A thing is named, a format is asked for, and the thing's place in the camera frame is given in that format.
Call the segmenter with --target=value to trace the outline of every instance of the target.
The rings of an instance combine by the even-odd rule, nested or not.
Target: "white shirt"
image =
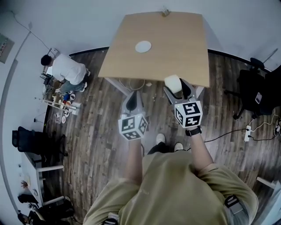
[[[86,74],[84,64],[77,63],[64,54],[60,54],[54,59],[52,67],[52,75],[57,80],[66,79],[73,85],[81,83]]]

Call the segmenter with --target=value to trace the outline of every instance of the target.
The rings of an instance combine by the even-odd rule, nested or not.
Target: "roll of tape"
[[[180,78],[177,75],[170,75],[164,79],[166,87],[168,87],[173,93],[181,91]]]

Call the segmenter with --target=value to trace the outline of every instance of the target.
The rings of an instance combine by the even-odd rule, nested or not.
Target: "black hair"
[[[52,57],[46,54],[41,58],[41,65],[49,65],[51,61]]]
[[[19,213],[19,214],[18,214],[18,220],[19,220],[20,222],[22,222],[23,225],[26,225],[25,219],[23,218],[23,214],[22,214],[22,213]]]

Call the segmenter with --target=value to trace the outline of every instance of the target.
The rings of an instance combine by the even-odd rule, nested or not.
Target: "olive green shirt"
[[[100,193],[84,225],[99,225],[108,214],[119,215],[119,225],[233,224],[225,199],[236,195],[251,224],[257,212],[254,192],[225,166],[211,164],[196,174],[186,151],[154,153],[143,158],[140,186],[121,178]]]

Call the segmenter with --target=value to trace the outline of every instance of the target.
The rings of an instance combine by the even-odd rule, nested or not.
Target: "chair armrest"
[[[256,70],[258,68],[264,69],[264,64],[260,60],[258,60],[256,58],[250,58],[250,60],[251,60],[252,66],[254,66]]]

